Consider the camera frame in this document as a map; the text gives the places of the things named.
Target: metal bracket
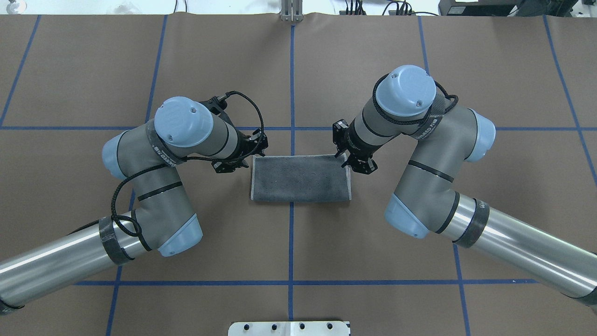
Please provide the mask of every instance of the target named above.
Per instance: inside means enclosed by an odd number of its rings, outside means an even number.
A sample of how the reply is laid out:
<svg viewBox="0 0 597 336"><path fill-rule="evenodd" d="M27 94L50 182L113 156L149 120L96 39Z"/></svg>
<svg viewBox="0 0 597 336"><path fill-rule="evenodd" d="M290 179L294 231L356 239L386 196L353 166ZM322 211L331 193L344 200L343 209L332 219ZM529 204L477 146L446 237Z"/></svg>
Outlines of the metal bracket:
<svg viewBox="0 0 597 336"><path fill-rule="evenodd" d="M303 0L282 0L280 20L288 22L303 21Z"/></svg>
<svg viewBox="0 0 597 336"><path fill-rule="evenodd" d="M236 322L228 329L228 336L350 336L350 322Z"/></svg>

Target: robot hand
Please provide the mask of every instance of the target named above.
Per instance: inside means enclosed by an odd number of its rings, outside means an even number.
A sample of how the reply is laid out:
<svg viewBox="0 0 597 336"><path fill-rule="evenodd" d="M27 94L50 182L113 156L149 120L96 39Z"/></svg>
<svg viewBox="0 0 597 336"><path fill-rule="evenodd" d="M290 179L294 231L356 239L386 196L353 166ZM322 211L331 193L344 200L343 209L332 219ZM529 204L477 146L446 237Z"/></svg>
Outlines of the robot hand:
<svg viewBox="0 0 597 336"><path fill-rule="evenodd" d="M224 110L233 94L255 107L261 128L251 136L235 129ZM112 214L68 236L0 263L0 315L36 298L157 249L163 256L196 245L203 233L176 166L210 161L217 173L248 167L249 155L264 155L267 137L255 103L231 91L205 102L173 97L155 118L109 140L102 159L123 181L112 198ZM191 153L204 155L190 157ZM132 181L139 206L117 215L116 197Z"/></svg>
<svg viewBox="0 0 597 336"><path fill-rule="evenodd" d="M338 154L350 152L344 166L370 174L377 169L373 154L385 143L400 134L417 139L386 208L392 226L419 239L429 231L447 236L596 310L597 255L451 189L462 162L480 160L496 135L490 120L457 102L423 69L401 66L380 78L350 125L333 124L333 141Z"/></svg>

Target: silver cylinder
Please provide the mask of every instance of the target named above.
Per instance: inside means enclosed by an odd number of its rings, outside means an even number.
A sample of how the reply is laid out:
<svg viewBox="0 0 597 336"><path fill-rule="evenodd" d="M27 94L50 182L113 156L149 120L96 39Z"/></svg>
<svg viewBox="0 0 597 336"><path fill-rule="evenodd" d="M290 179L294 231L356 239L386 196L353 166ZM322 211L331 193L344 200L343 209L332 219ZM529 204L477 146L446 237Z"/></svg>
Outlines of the silver cylinder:
<svg viewBox="0 0 597 336"><path fill-rule="evenodd" d="M597 287L597 255L493 208L471 249L512 264L571 298L588 295Z"/></svg>
<svg viewBox="0 0 597 336"><path fill-rule="evenodd" d="M122 223L133 230L132 223ZM138 238L125 234L114 222L112 225L120 246L130 257L145 252ZM0 264L0 298L13 307L23 306L113 266L96 224L3 261Z"/></svg>

